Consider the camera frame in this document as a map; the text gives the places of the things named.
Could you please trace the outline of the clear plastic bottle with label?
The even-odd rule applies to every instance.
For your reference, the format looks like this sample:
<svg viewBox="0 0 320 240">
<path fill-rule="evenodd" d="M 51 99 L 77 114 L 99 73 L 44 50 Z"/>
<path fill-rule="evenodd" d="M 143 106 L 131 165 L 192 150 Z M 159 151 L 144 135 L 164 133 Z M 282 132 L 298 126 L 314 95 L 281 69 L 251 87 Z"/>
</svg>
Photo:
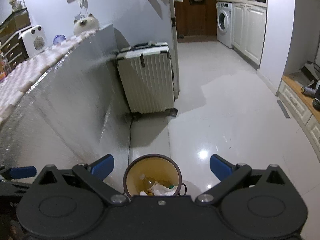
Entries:
<svg viewBox="0 0 320 240">
<path fill-rule="evenodd" d="M 142 182 L 142 189 L 143 191 L 149 191 L 155 185 L 158 181 L 154 178 L 147 177 L 145 174 L 141 174 L 139 176 L 141 182 Z"/>
</svg>

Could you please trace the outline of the white tissue paper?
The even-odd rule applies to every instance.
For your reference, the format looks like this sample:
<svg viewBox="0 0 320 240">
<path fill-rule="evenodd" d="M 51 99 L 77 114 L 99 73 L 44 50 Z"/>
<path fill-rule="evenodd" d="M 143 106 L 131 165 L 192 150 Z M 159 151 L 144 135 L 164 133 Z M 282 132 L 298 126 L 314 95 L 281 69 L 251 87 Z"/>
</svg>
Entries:
<svg viewBox="0 0 320 240">
<path fill-rule="evenodd" d="M 161 184 L 155 184 L 151 188 L 140 191 L 140 196 L 173 196 L 177 190 L 177 186 L 165 187 Z"/>
</svg>

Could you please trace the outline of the yellow trash bin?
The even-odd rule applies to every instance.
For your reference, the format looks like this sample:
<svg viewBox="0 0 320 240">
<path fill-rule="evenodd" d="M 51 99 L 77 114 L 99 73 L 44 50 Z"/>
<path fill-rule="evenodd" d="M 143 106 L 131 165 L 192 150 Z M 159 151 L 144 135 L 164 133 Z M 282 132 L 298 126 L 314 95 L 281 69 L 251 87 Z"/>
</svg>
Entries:
<svg viewBox="0 0 320 240">
<path fill-rule="evenodd" d="M 156 179 L 156 184 L 165 187 L 177 186 L 173 196 L 184 196 L 187 186 L 182 181 L 178 165 L 169 157 L 161 154 L 147 154 L 133 161 L 126 169 L 123 177 L 123 187 L 129 198 L 139 195 L 142 189 L 141 174 Z"/>
</svg>

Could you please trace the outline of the checkered brown white tablecloth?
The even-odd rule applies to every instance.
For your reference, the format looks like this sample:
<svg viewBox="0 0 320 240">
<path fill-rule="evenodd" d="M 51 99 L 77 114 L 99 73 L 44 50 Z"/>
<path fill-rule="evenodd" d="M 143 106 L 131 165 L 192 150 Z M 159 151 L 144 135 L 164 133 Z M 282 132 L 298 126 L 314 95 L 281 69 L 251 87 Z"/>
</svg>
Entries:
<svg viewBox="0 0 320 240">
<path fill-rule="evenodd" d="M 50 67 L 96 32 L 96 30 L 89 30 L 74 35 L 18 64 L 15 70 L 1 81 L 1 125 L 12 115 L 24 94 Z"/>
</svg>

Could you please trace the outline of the white low drawer unit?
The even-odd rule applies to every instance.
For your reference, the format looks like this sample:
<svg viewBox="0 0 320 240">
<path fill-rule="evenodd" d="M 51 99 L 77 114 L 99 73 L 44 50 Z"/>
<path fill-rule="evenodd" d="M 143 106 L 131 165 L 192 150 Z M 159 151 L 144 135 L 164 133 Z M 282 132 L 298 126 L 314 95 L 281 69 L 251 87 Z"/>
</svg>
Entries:
<svg viewBox="0 0 320 240">
<path fill-rule="evenodd" d="M 319 111 L 313 108 L 313 99 L 301 93 L 302 85 L 289 76 L 283 76 L 278 97 L 302 128 L 319 159 Z"/>
</svg>

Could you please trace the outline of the white ribbed suitcase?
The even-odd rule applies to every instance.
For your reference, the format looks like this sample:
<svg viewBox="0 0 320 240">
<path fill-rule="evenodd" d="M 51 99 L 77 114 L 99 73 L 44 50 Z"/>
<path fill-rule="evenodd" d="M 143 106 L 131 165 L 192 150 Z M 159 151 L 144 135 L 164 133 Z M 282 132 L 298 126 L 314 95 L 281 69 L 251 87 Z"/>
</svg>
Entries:
<svg viewBox="0 0 320 240">
<path fill-rule="evenodd" d="M 123 48 L 116 62 L 130 111 L 135 118 L 153 113 L 177 116 L 174 72 L 166 42 L 147 42 Z"/>
</svg>

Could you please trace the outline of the black drawer cabinet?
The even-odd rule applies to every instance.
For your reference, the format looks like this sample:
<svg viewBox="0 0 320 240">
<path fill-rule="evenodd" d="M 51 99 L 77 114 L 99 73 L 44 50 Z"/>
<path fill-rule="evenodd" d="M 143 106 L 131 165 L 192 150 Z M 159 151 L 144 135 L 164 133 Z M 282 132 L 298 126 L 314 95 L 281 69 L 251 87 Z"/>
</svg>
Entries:
<svg viewBox="0 0 320 240">
<path fill-rule="evenodd" d="M 11 69 L 15 69 L 28 58 L 24 43 L 18 34 L 8 39 L 5 44 L 3 44 L 1 51 L 8 60 Z"/>
</svg>

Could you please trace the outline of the white space heater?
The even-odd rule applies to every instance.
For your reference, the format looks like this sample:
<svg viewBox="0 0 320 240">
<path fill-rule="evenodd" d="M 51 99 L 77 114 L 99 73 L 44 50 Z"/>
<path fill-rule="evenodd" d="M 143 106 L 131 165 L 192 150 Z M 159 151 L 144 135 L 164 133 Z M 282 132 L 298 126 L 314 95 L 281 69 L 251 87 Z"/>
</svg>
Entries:
<svg viewBox="0 0 320 240">
<path fill-rule="evenodd" d="M 29 58 L 43 52 L 47 48 L 47 39 L 41 25 L 35 25 L 19 35 Z"/>
</svg>

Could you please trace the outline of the blue tissue pack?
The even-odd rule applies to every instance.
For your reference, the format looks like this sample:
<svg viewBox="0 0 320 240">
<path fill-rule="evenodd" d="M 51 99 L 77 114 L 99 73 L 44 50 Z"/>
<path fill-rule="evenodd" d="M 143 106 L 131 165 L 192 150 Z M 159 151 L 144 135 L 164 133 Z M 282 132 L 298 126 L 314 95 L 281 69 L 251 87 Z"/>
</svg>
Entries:
<svg viewBox="0 0 320 240">
<path fill-rule="evenodd" d="M 65 35 L 56 35 L 53 39 L 53 45 L 57 45 L 66 40 Z"/>
</svg>

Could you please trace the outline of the white cat shaped ornament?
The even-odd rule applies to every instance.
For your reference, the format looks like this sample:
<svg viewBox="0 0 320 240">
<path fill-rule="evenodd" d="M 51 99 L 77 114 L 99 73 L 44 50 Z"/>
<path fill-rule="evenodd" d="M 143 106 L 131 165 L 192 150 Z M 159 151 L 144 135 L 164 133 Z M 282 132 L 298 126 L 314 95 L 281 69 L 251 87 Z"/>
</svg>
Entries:
<svg viewBox="0 0 320 240">
<path fill-rule="evenodd" d="M 84 31 L 96 30 L 99 28 L 100 23 L 98 19 L 93 14 L 89 14 L 87 17 L 81 18 L 79 20 L 74 20 L 73 34 L 79 35 Z"/>
</svg>

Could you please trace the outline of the white kitchen cabinets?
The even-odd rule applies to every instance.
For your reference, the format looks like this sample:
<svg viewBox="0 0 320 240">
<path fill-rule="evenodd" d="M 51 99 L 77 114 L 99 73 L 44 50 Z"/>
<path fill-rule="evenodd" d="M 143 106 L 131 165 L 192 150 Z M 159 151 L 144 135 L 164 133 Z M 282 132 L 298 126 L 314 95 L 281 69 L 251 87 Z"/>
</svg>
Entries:
<svg viewBox="0 0 320 240">
<path fill-rule="evenodd" d="M 265 7 L 248 3 L 233 3 L 232 46 L 260 64 L 266 28 Z"/>
</svg>

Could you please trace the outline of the glass terrarium tank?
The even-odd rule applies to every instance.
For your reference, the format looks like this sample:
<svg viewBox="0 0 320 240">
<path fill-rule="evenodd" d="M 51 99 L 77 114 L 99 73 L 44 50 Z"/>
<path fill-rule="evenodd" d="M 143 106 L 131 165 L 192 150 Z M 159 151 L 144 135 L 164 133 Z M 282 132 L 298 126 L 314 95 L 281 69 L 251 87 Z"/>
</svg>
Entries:
<svg viewBox="0 0 320 240">
<path fill-rule="evenodd" d="M 1 37 L 13 34 L 29 25 L 31 22 L 28 9 L 23 8 L 15 11 L 1 24 Z"/>
</svg>

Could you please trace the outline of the white washing machine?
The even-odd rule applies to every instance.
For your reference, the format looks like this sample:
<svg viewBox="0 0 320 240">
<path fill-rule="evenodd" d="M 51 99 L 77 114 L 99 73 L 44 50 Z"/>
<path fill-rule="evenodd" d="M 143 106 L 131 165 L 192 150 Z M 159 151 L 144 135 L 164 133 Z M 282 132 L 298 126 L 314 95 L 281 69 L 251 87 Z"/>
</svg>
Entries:
<svg viewBox="0 0 320 240">
<path fill-rule="evenodd" d="M 233 5 L 228 2 L 216 3 L 217 40 L 232 49 Z"/>
</svg>

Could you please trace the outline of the dried flower bouquet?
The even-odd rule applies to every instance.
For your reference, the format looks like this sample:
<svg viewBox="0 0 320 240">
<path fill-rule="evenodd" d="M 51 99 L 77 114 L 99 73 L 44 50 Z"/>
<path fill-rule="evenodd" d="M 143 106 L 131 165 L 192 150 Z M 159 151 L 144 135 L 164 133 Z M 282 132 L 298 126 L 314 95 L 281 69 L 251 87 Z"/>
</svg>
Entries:
<svg viewBox="0 0 320 240">
<path fill-rule="evenodd" d="M 11 5 L 12 11 L 15 12 L 20 8 L 19 0 L 9 0 L 8 2 Z"/>
</svg>

